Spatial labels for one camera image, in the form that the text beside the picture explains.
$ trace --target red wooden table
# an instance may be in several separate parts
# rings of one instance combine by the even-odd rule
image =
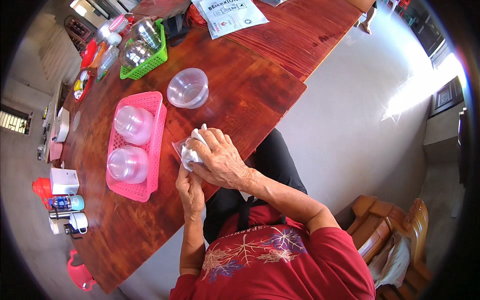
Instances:
[[[143,0],[133,12],[161,17],[175,10],[179,2],[183,1],[156,0],[153,4],[153,0]],[[171,142],[184,139],[193,128],[207,123],[228,133],[246,159],[299,99],[306,89],[303,81],[361,14],[345,0],[289,0],[276,9],[255,3],[271,23],[215,40],[205,29],[193,28],[181,44],[168,48],[167,62],[140,80],[121,80],[117,60],[82,101],[76,103],[69,92],[64,107],[72,120],[77,112],[81,112],[81,119],[76,131],[68,134],[60,161],[77,170],[78,193],[85,199],[89,223],[83,239],[73,243],[106,293],[183,225],[175,188],[180,159]],[[296,17],[284,20],[287,13]],[[166,99],[167,85],[176,73],[190,67],[206,73],[209,98],[198,109],[176,108]],[[148,202],[139,203],[107,187],[106,160],[117,103],[146,91],[161,92],[168,113],[158,190]],[[204,182],[205,198],[217,188]]]

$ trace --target white cup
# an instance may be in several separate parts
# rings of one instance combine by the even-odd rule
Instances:
[[[84,213],[71,213],[70,221],[68,221],[74,229],[77,229],[79,233],[87,233],[88,221],[87,216]]]

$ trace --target hand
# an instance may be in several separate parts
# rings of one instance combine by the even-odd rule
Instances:
[[[193,172],[189,172],[181,164],[175,186],[180,194],[184,216],[200,217],[200,213],[205,206],[202,178]]]
[[[251,171],[240,158],[229,135],[217,128],[200,129],[198,133],[210,149],[199,140],[190,139],[190,148],[204,161],[203,165],[191,163],[193,171],[211,184],[241,190]]]

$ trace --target staircase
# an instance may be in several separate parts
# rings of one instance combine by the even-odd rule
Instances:
[[[51,90],[55,91],[60,81],[73,85],[82,58],[65,28],[56,24],[53,15],[40,13],[27,34],[40,44],[38,54]]]

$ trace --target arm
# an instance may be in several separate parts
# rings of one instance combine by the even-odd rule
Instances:
[[[180,252],[180,276],[184,274],[200,276],[205,256],[204,231],[200,218],[205,203],[202,178],[190,173],[181,165],[176,186],[185,218]]]
[[[209,183],[262,199],[279,212],[303,223],[310,233],[322,227],[340,228],[325,205],[247,167],[227,134],[215,128],[198,132],[210,149],[200,141],[191,139],[189,146],[197,151],[204,162],[203,165],[192,163],[192,167]]]
[[[322,227],[338,227],[330,210],[308,195],[249,169],[241,190],[269,203],[294,221],[304,224],[310,233]]]

